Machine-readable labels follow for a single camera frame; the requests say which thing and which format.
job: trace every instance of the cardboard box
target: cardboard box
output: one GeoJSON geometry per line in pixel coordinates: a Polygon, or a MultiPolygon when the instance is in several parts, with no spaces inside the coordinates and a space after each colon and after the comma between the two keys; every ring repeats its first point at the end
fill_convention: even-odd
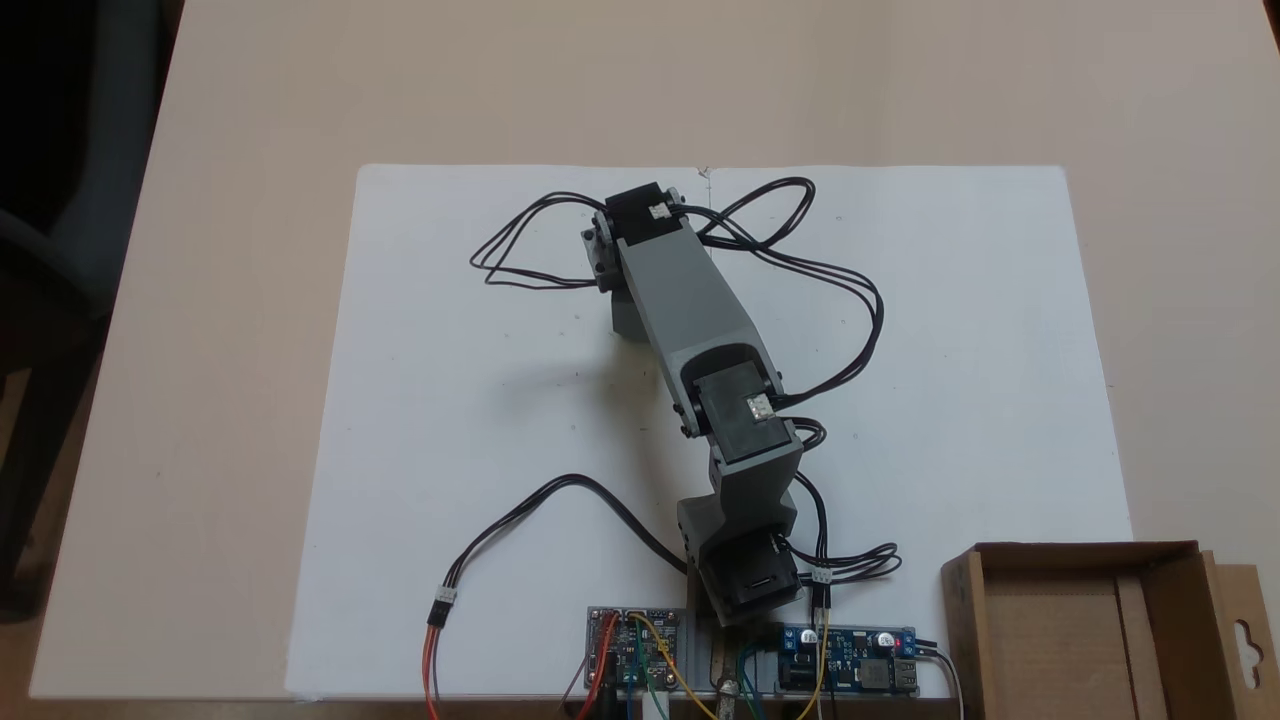
{"type": "Polygon", "coordinates": [[[980,543],[942,592],[968,720],[1280,719],[1257,570],[1194,542],[980,543]]]}

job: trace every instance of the orange wire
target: orange wire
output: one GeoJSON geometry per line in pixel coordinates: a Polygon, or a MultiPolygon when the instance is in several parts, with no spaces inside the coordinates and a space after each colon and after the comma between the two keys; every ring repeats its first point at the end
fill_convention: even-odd
{"type": "Polygon", "coordinates": [[[426,712],[431,716],[431,720],[440,720],[435,710],[435,703],[431,701],[431,644],[438,632],[436,628],[428,626],[426,639],[422,641],[422,693],[426,696],[426,712]]]}
{"type": "Polygon", "coordinates": [[[618,624],[617,612],[609,615],[609,621],[604,625],[604,632],[600,633],[600,650],[595,653],[595,680],[591,682],[591,689],[586,693],[586,702],[582,703],[582,710],[579,711],[576,720],[586,720],[586,714],[591,711],[591,703],[595,702],[595,693],[600,691],[600,683],[604,682],[604,653],[609,650],[609,641],[613,639],[613,626],[618,624]]]}

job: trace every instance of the beige table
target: beige table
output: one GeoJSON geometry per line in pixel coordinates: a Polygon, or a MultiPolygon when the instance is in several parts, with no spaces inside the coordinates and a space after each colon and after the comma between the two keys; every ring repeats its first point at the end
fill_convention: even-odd
{"type": "Polygon", "coordinates": [[[1260,0],[187,5],[35,694],[283,694],[365,163],[1065,165],[1134,529],[1280,612],[1260,0]]]}

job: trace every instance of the white sheet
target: white sheet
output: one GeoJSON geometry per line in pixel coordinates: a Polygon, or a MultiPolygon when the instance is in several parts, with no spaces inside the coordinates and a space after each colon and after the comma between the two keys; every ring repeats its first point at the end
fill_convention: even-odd
{"type": "MultiPolygon", "coordinates": [[[[675,503],[709,492],[644,350],[594,290],[485,287],[467,256],[552,190],[657,181],[724,206],[765,181],[818,184],[791,252],[870,275],[886,300],[870,368],[801,406],[832,553],[896,541],[891,579],[835,592],[836,623],[946,639],[938,569],[978,541],[1132,539],[1066,182],[1057,168],[694,169],[369,165],[357,182],[285,685],[421,697],[426,610],[453,557],[566,471],[613,489],[668,547],[675,503]]],[[[763,236],[795,195],[739,215],[763,236]]],[[[530,225],[513,260],[588,275],[586,209],[530,225]]],[[[851,296],[716,252],[788,391],[846,364],[851,296]]],[[[795,492],[794,539],[814,537],[795,492]]],[[[593,495],[558,493],[467,568],[442,641],[445,696],[558,696],[588,605],[684,605],[685,582],[593,495]],[[494,653],[522,671],[490,675],[494,653]]],[[[803,603],[782,616],[800,619],[803,603]]],[[[941,673],[922,675],[946,696],[941,673]]]]}

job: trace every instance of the gray robotic arm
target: gray robotic arm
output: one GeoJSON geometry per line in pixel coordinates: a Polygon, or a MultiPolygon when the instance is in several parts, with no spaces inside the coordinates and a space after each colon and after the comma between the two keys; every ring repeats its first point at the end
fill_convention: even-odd
{"type": "Polygon", "coordinates": [[[614,331],[653,346],[687,437],[710,446],[713,493],[678,502],[677,519],[721,624],[795,600],[800,579],[778,537],[795,523],[787,487],[804,446],[774,415],[782,380],[737,296],[681,202],[657,183],[605,200],[582,232],[614,331]]]}

